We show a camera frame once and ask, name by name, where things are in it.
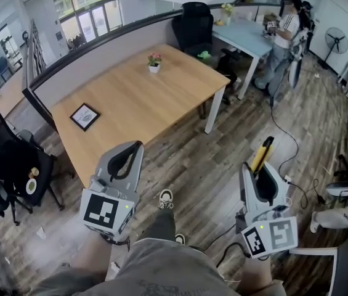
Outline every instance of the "small flower pot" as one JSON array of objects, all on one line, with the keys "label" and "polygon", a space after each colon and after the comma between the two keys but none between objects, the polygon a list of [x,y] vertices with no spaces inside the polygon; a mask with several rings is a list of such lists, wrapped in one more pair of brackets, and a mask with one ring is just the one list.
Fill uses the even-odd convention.
[{"label": "small flower pot", "polygon": [[158,64],[157,66],[148,66],[149,71],[152,73],[158,73],[160,70],[160,66],[161,66],[161,64]]}]

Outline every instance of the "green object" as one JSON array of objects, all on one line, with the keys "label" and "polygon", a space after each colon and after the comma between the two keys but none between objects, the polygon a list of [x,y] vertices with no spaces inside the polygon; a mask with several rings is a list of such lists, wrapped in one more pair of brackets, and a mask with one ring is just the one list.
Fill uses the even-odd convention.
[{"label": "green object", "polygon": [[208,59],[212,56],[208,51],[203,51],[201,54],[198,54],[197,57],[201,59]]}]

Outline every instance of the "black office chair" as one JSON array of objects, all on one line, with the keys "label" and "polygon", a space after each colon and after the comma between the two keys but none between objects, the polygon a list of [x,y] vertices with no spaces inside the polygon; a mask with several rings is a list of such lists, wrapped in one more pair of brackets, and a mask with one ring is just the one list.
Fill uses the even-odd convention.
[{"label": "black office chair", "polygon": [[[212,26],[213,16],[209,7],[202,2],[187,2],[182,5],[183,13],[173,18],[171,25],[174,34],[178,40],[180,50],[192,57],[200,59],[197,55],[203,51],[212,53]],[[229,67],[229,60],[239,60],[240,55],[237,52],[231,52],[228,49],[222,49],[225,54],[219,63],[212,68],[230,79],[227,87],[232,87],[237,80],[236,74]],[[223,96],[223,102],[227,105],[230,100]],[[205,103],[202,105],[203,111],[201,118],[205,118]]]},{"label": "black office chair", "polygon": [[[19,201],[18,197],[31,206],[40,206],[41,199],[45,191],[48,190],[59,209],[64,209],[64,206],[57,200],[50,184],[63,174],[68,174],[71,178],[74,177],[74,174],[66,171],[53,176],[56,160],[55,156],[47,155],[44,152],[44,149],[34,141],[30,132],[23,130],[19,137],[16,136],[0,114],[0,179],[4,181],[4,189],[9,195],[12,217],[16,225],[19,225],[19,222],[15,217],[15,202],[27,209],[29,213],[33,212],[32,208]],[[39,170],[39,175],[34,177],[37,187],[34,193],[28,194],[26,183],[29,180],[28,174],[33,167]]]}]

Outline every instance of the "electric fan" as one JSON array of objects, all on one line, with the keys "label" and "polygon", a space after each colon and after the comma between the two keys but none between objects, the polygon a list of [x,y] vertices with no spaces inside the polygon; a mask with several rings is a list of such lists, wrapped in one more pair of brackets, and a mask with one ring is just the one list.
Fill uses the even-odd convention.
[{"label": "electric fan", "polygon": [[348,39],[344,32],[336,27],[330,27],[325,35],[326,43],[330,49],[325,60],[319,60],[318,63],[324,68],[328,69],[326,63],[327,59],[331,55],[331,52],[336,52],[337,54],[343,54],[348,50]]}]

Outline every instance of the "sneaker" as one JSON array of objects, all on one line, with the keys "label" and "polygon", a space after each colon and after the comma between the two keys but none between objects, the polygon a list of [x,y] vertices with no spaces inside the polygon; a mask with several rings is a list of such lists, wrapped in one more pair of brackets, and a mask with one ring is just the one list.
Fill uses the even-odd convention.
[{"label": "sneaker", "polygon": [[159,208],[162,210],[163,208],[169,208],[172,210],[174,204],[172,203],[173,195],[169,189],[162,190],[160,193],[160,206]]},{"label": "sneaker", "polygon": [[185,244],[185,236],[183,234],[177,234],[175,236],[175,241],[184,245]]},{"label": "sneaker", "polygon": [[310,231],[312,234],[315,234],[317,232],[317,229],[319,228],[319,223],[315,220],[315,214],[316,212],[312,213],[312,217],[310,219]]}]

